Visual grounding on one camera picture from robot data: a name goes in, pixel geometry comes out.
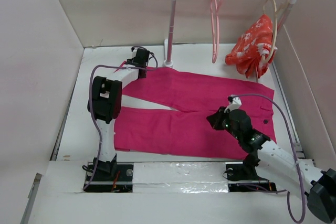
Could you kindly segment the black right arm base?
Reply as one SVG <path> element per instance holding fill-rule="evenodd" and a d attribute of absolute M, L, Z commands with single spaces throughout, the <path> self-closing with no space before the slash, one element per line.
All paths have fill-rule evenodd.
<path fill-rule="evenodd" d="M 226 162 L 223 177 L 227 179 L 230 193 L 257 192 L 276 193 L 275 183 L 257 175 L 255 167 L 258 159 L 248 154 L 243 161 Z"/>

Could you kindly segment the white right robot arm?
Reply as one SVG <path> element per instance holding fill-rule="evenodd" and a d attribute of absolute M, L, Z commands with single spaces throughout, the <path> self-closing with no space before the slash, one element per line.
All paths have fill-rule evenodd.
<path fill-rule="evenodd" d="M 221 107 L 207 121 L 215 130 L 225 130 L 248 154 L 243 173 L 247 178 L 267 179 L 299 198 L 310 212 L 325 223 L 335 220 L 335 170 L 311 166 L 305 159 L 279 147 L 269 136 L 253 128 L 245 111 Z"/>

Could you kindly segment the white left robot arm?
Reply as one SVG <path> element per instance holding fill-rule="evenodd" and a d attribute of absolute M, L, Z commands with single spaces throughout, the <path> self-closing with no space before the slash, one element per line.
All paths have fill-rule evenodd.
<path fill-rule="evenodd" d="M 141 46 L 133 46 L 131 52 L 131 58 L 121 66 L 97 65 L 90 75 L 88 111 L 99 134 L 98 154 L 93 163 L 105 180 L 117 175 L 114 124 L 121 111 L 122 89 L 145 78 L 149 60 L 156 59 L 153 52 Z"/>

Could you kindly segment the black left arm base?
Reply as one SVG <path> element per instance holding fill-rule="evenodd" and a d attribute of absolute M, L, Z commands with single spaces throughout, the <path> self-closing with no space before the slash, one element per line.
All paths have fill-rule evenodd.
<path fill-rule="evenodd" d="M 87 193 L 131 193 L 133 191 L 133 163 L 117 162 L 115 156 L 111 162 L 98 161 L 96 158 L 88 165 L 82 165 L 86 172 L 83 190 Z"/>

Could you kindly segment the pink trousers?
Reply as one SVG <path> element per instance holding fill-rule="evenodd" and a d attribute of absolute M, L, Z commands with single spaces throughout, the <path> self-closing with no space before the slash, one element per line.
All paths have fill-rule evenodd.
<path fill-rule="evenodd" d="M 244 159 L 238 141 L 207 121 L 228 104 L 230 95 L 241 97 L 241 107 L 255 129 L 275 139 L 274 91 L 262 84 L 158 68 L 131 82 L 122 93 L 162 108 L 121 108 L 114 125 L 114 145 L 120 151 Z"/>

